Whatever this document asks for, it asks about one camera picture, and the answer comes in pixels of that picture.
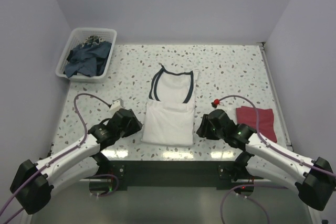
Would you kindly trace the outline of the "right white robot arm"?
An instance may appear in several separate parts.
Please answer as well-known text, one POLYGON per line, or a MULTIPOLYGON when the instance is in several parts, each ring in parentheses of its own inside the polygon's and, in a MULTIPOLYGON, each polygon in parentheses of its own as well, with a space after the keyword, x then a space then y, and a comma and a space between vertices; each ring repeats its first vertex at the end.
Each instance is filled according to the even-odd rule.
POLYGON ((246 124, 236 124, 216 109, 204 114, 197 135, 223 140, 241 150, 227 171, 233 179, 261 177, 298 194, 309 207, 323 211, 335 190, 335 177, 324 158, 313 160, 272 142, 246 124))

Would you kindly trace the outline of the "white tank top navy trim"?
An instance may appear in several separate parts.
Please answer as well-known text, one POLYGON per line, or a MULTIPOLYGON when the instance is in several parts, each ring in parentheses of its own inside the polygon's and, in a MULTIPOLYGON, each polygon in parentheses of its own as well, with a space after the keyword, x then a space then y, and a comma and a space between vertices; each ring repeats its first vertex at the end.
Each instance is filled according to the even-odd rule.
POLYGON ((175 147, 193 145, 198 75, 198 70, 173 73, 161 66, 151 81, 143 143, 175 147))

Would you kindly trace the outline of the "red tank top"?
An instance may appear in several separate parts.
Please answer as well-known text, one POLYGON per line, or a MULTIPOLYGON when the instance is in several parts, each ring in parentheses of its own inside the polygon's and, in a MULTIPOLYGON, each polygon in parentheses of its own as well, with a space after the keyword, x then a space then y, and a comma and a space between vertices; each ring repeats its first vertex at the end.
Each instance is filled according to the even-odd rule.
MULTIPOLYGON (((267 139, 277 143, 277 137, 274 131, 274 113, 272 109, 257 108, 259 115, 259 131, 267 139)), ((236 108, 238 124, 246 124, 254 129, 257 124, 256 111, 253 107, 241 106, 236 108)))

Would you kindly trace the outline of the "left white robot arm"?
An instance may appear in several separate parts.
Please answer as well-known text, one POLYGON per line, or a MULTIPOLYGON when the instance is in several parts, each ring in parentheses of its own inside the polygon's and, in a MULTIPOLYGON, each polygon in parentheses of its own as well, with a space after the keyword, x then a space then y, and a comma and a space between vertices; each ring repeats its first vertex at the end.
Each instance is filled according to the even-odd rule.
POLYGON ((142 129, 132 110, 119 109, 112 118, 105 119, 85 132, 82 139, 62 151, 35 163, 20 164, 10 191, 27 214, 42 210, 52 196, 73 183, 108 174, 108 159, 102 151, 120 138, 142 129))

